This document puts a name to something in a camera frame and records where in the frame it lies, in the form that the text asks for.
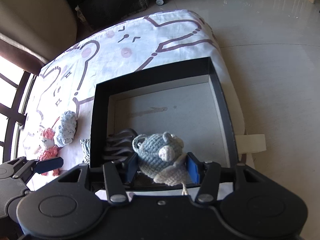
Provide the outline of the white crochet yarn bundle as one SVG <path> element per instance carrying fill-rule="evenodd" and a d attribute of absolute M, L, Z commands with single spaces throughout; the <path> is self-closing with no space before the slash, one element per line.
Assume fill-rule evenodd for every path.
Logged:
<path fill-rule="evenodd" d="M 76 133 L 76 127 L 76 113 L 73 111 L 63 113 L 55 126 L 55 144 L 58 147 L 65 147 L 71 144 Z"/>

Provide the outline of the cartoon bear bed sheet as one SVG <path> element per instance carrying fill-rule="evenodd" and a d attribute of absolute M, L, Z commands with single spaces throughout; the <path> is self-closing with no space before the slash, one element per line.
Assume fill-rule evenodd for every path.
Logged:
<path fill-rule="evenodd" d="M 245 131 L 217 39 L 188 10 L 126 21 L 69 48 L 40 72 L 26 128 L 32 176 L 21 204 L 129 202 L 136 192 L 199 204 L 237 188 Z"/>

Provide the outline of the grey blue crochet elephant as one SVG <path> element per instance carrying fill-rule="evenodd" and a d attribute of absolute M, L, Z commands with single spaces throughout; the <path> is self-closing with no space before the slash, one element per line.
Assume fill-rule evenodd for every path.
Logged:
<path fill-rule="evenodd" d="M 142 173 L 157 184 L 182 185 L 182 195 L 188 195 L 187 154 L 183 152 L 182 139 L 169 132 L 140 134 L 133 139 L 132 148 L 138 155 L 138 166 Z"/>

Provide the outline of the black window railing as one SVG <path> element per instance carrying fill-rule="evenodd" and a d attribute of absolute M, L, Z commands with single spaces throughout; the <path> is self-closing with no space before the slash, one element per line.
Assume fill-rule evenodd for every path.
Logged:
<path fill-rule="evenodd" d="M 7 107 L 1 103 L 1 114 L 8 118 L 5 138 L 4 141 L 1 141 L 1 146 L 3 147 L 3 162 L 10 161 L 11 158 L 11 145 L 14 135 L 15 124 L 25 124 L 26 117 L 25 115 L 19 113 L 18 109 L 22 100 L 24 90 L 29 80 L 29 76 L 29 72 L 24 72 L 20 80 L 20 83 L 17 85 L 1 74 L 1 79 L 3 79 L 5 82 L 8 82 L 10 85 L 16 88 L 16 94 L 14 96 L 12 106 Z"/>

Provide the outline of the pink crochet bunny doll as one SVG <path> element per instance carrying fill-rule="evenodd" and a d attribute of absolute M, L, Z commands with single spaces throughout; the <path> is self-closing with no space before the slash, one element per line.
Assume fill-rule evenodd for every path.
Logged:
<path fill-rule="evenodd" d="M 55 132 L 52 128 L 44 129 L 41 132 L 41 155 L 39 160 L 48 160 L 58 157 L 58 146 L 54 142 Z"/>

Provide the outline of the black cardboard box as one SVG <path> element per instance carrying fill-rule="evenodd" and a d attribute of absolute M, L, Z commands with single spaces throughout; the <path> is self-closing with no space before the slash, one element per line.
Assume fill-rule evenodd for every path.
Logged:
<path fill-rule="evenodd" d="M 115 154 L 125 129 L 151 135 L 170 132 L 199 161 L 233 167 L 238 161 L 226 98 L 210 57 L 140 70 L 97 84 L 91 122 L 90 166 Z"/>

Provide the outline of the brown curtain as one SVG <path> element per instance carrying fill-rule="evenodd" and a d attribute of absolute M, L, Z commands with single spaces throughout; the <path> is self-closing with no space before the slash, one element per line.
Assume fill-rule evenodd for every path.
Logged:
<path fill-rule="evenodd" d="M 1 0 L 1 57 L 39 75 L 75 44 L 77 25 L 66 0 Z"/>

